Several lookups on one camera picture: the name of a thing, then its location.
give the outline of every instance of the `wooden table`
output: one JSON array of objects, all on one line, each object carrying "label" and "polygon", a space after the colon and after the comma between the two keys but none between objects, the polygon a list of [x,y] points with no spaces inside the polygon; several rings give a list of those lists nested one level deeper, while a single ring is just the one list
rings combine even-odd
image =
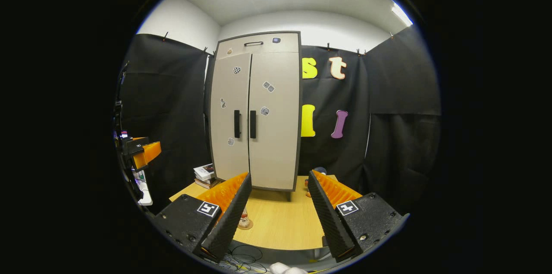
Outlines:
[{"label": "wooden table", "polygon": [[[236,229],[234,240],[258,247],[284,250],[322,248],[324,232],[312,199],[305,194],[305,179],[297,176],[295,192],[253,189],[246,209],[254,226],[249,230]],[[169,199],[187,194],[196,197],[207,189],[192,183]]]}]

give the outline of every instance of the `cabinet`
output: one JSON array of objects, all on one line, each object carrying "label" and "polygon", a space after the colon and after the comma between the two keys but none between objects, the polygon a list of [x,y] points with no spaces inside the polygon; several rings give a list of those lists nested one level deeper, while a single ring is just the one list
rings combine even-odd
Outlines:
[{"label": "cabinet", "polygon": [[210,142],[215,174],[249,171],[254,188],[294,191],[301,136],[299,32],[219,41],[213,66]]}]

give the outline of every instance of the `orange object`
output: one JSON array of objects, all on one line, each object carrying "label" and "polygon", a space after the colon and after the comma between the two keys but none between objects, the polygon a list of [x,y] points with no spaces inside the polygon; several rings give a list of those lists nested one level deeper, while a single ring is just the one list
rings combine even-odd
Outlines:
[{"label": "orange object", "polygon": [[220,219],[228,209],[228,206],[230,206],[230,202],[232,202],[247,174],[248,173],[245,172],[236,177],[230,178],[225,182],[219,183],[213,188],[201,193],[196,198],[219,205],[221,210],[221,214],[219,216]]},{"label": "orange object", "polygon": [[152,142],[151,144],[142,146],[142,148],[144,148],[144,152],[136,154],[132,157],[134,159],[134,166],[136,166],[137,170],[142,168],[144,165],[147,165],[161,153],[161,143]]},{"label": "orange object", "polygon": [[337,180],[333,180],[332,178],[329,178],[328,176],[321,174],[316,170],[313,170],[312,172],[315,174],[316,179],[318,179],[320,186],[322,186],[322,189],[324,190],[324,192],[326,192],[326,196],[328,197],[330,203],[332,203],[332,207],[334,208],[337,206],[337,204],[341,204],[352,199],[357,199],[362,196],[357,191],[347,187]]}]

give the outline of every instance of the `stack of books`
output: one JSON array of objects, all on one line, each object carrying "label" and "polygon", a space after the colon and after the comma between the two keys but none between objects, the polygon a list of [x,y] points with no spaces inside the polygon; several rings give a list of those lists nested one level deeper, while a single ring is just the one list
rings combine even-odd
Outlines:
[{"label": "stack of books", "polygon": [[207,164],[194,168],[195,183],[206,189],[211,189],[220,183],[220,180],[215,178],[215,168],[213,164]]}]

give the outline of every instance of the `cabinet door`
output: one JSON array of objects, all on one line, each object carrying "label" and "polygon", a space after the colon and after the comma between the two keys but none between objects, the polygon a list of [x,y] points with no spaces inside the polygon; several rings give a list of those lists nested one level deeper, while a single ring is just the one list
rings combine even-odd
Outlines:
[{"label": "cabinet door", "polygon": [[252,54],[249,110],[251,183],[294,190],[300,140],[300,64],[296,52]]},{"label": "cabinet door", "polygon": [[[211,88],[210,132],[215,174],[228,180],[249,171],[247,98],[251,54],[215,61]],[[235,119],[239,137],[235,135]]]}]

